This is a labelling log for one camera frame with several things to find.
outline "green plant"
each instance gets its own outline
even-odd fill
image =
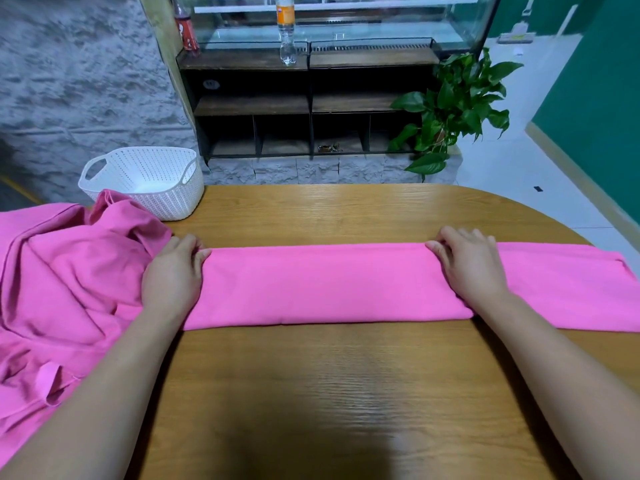
[[[418,173],[424,181],[446,167],[447,147],[456,144],[460,134],[482,135],[482,122],[489,120],[504,133],[509,127],[509,110],[496,111],[491,107],[507,95],[501,80],[522,64],[500,62],[491,65],[489,49],[476,61],[473,54],[452,55],[434,68],[435,91],[414,91],[400,96],[393,109],[422,113],[422,126],[410,123],[389,142],[390,152],[399,151],[413,138],[417,158],[405,170]]]

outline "wood grain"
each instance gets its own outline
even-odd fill
[[[177,61],[183,70],[307,70],[306,54],[299,54],[295,64],[286,66],[277,48],[201,50],[197,56],[182,51]]]
[[[395,111],[391,103],[400,93],[332,93],[314,95],[313,113]]]
[[[207,95],[200,98],[196,116],[240,116],[243,114],[308,114],[305,95],[257,96]]]
[[[170,226],[218,247],[415,242],[444,224],[586,242],[453,185],[208,187]],[[566,334],[640,390],[640,335]],[[176,345],[128,478],[578,478],[480,319],[201,330]]]
[[[309,68],[420,66],[434,65],[438,62],[440,62],[438,56],[428,47],[388,50],[337,50],[311,53]]]

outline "yellow stripe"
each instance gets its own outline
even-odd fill
[[[7,187],[12,188],[13,190],[18,192],[23,197],[29,199],[33,203],[37,203],[37,204],[43,204],[44,203],[41,199],[36,197],[36,195],[32,194],[31,192],[29,192],[24,187],[21,187],[20,185],[16,184],[14,181],[10,180],[9,177],[5,177],[4,175],[0,175],[0,182],[4,183]]]

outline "white floor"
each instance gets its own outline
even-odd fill
[[[525,66],[506,79],[507,99],[500,107],[495,105],[511,113],[511,127],[500,140],[499,132],[489,127],[482,141],[459,141],[464,162],[457,183],[508,197],[553,217],[597,247],[622,253],[640,276],[640,253],[524,133],[579,41],[580,36],[542,37],[519,46],[488,41],[492,60],[521,61]]]

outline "wooden shelf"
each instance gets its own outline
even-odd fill
[[[277,48],[203,50],[196,56],[183,50],[176,60],[185,70],[307,70],[306,52],[298,54],[295,64],[286,66]]]
[[[326,52],[312,52],[309,58],[309,68],[416,66],[434,65],[439,62],[438,56],[428,47],[329,50]]]
[[[201,97],[193,113],[196,116],[308,114],[309,106],[303,95],[207,95]]]
[[[314,95],[312,112],[382,112],[395,111],[391,103],[399,93],[336,93]]]

